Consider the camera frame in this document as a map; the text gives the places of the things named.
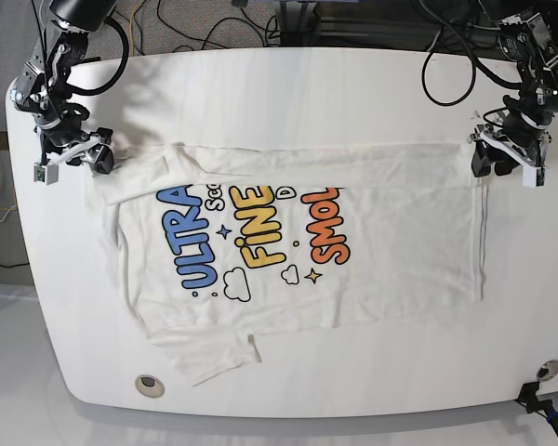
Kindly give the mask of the white printed T-shirt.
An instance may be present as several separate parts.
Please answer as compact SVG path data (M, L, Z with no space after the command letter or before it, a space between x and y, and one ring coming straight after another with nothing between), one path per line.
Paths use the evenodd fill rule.
M87 175L86 209L128 312L198 386L264 335L480 300L488 190L465 153L131 149Z

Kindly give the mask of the black aluminium frame stand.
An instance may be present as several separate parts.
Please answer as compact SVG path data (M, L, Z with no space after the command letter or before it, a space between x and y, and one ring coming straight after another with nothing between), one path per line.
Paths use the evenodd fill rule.
M315 46L321 38L322 12L328 1L273 1L281 47Z

